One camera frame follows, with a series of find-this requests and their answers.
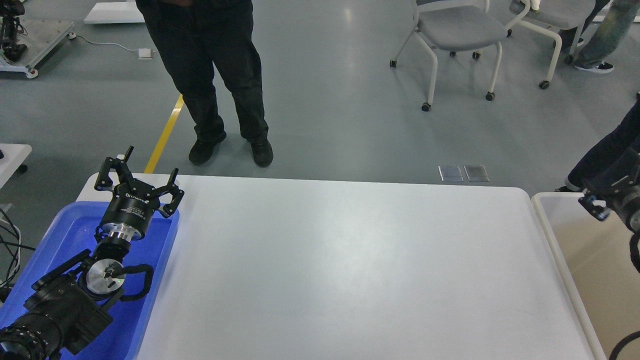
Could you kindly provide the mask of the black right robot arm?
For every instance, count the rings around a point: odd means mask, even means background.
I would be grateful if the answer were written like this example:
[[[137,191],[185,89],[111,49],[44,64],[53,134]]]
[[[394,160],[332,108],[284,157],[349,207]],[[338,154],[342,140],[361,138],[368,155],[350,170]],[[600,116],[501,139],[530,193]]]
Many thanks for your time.
[[[639,180],[601,174],[579,199],[599,225],[589,230],[578,265],[589,315],[611,360],[639,339]]]

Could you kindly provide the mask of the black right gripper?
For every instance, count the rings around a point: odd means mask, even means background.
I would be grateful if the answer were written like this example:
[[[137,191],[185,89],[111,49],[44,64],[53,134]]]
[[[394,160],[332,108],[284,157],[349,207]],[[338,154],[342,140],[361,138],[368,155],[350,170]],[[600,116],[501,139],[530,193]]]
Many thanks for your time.
[[[640,189],[630,175],[615,182],[614,190],[584,190],[578,202],[598,221],[615,212],[630,231],[640,231]]]

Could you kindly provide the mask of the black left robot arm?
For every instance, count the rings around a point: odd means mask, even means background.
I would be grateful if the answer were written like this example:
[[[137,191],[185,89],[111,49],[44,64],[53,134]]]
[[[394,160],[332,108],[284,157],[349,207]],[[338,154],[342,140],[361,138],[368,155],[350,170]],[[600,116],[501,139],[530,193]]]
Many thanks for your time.
[[[123,158],[107,157],[94,189],[112,194],[94,231],[96,248],[85,249],[32,284],[26,313],[1,330],[3,360],[59,360],[62,350],[78,354],[113,321],[118,302],[144,298],[152,289],[150,264],[125,265],[134,241],[144,239],[153,215],[176,214],[185,192],[176,184],[179,169],[155,187],[135,178]]]

